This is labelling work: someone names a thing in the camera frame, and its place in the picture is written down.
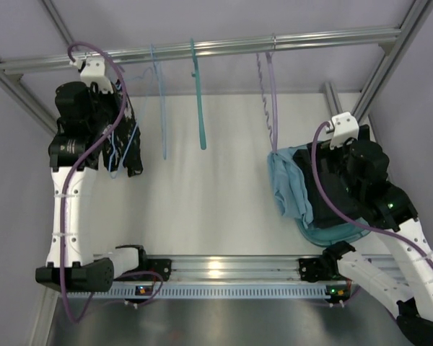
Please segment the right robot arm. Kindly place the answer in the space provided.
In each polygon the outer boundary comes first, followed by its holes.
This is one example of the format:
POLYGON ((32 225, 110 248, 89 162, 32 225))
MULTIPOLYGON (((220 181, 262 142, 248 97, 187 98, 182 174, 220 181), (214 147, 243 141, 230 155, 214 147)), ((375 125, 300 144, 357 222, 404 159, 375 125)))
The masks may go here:
POLYGON ((331 200, 320 181, 318 165, 332 170, 358 210, 361 225, 387 247, 404 281, 375 267, 350 243, 340 241, 321 259, 333 274, 350 279, 381 303, 413 345, 433 345, 433 251, 407 193, 388 179, 390 160, 382 147, 360 138, 359 125, 321 123, 310 147, 312 176, 326 205, 342 220, 358 226, 331 200))

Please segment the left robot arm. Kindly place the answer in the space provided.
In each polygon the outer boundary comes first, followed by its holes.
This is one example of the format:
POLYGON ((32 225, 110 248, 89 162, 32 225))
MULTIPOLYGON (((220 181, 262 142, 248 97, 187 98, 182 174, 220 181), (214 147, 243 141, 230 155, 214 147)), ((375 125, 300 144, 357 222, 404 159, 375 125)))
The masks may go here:
POLYGON ((99 165, 109 173, 126 169, 140 175, 141 132, 129 98, 116 82, 110 92, 97 83, 62 84, 56 90, 57 133, 48 147, 54 190, 53 233, 45 264, 35 271, 39 284, 59 292, 106 292, 123 273, 139 268, 138 245, 116 247, 96 255, 90 236, 90 203, 99 165), (107 133, 120 109, 125 113, 114 131, 88 156, 84 152, 107 133))

